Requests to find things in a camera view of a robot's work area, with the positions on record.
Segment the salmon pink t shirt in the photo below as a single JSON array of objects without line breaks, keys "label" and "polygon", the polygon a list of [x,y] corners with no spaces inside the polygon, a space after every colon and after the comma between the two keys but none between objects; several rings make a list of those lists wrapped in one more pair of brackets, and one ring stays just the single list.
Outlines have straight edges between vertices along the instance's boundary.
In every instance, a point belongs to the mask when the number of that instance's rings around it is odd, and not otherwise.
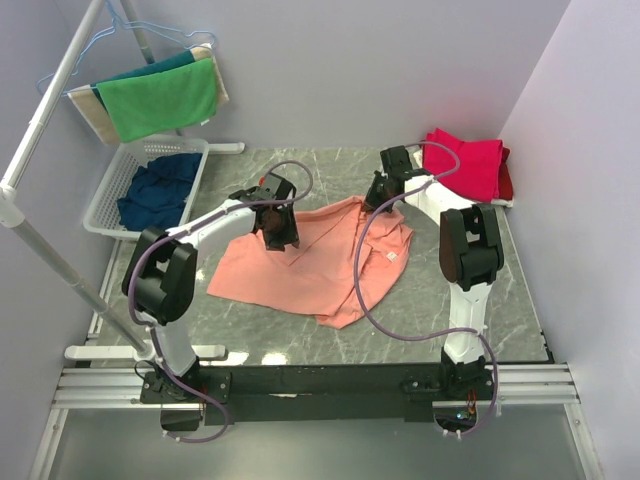
[{"label": "salmon pink t shirt", "polygon": [[413,236],[394,210],[370,228],[363,200],[351,196],[296,215],[298,248],[268,251],[260,233],[229,243],[208,285],[209,295],[312,315],[342,329],[376,306],[401,277]]}]

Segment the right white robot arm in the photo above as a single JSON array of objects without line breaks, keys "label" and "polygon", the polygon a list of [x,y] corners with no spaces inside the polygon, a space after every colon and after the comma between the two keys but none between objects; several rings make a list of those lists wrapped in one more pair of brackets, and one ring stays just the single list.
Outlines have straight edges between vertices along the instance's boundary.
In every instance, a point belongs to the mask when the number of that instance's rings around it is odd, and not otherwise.
[{"label": "right white robot arm", "polygon": [[427,141],[450,155],[453,166],[432,174],[413,165],[405,146],[380,152],[382,169],[365,196],[372,215],[390,213],[397,201],[406,202],[439,227],[439,265],[449,284],[449,326],[442,347],[436,388],[460,399],[494,381],[486,368],[490,348],[484,343],[485,314],[491,288],[504,266],[504,252],[497,214],[490,204],[467,200],[441,181],[460,168],[458,155],[448,147]]}]

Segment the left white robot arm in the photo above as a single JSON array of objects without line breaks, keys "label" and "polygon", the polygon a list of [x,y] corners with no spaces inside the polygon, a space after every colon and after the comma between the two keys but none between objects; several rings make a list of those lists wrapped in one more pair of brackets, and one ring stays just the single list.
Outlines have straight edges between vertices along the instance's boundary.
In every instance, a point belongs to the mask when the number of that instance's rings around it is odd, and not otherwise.
[{"label": "left white robot arm", "polygon": [[149,330],[156,370],[176,401],[205,395],[199,357],[180,323],[193,301],[199,261],[214,247],[257,232],[268,250],[297,247],[296,193],[293,183],[268,173],[259,185],[232,193],[189,223],[168,230],[149,227],[140,234],[122,290],[134,323]]}]

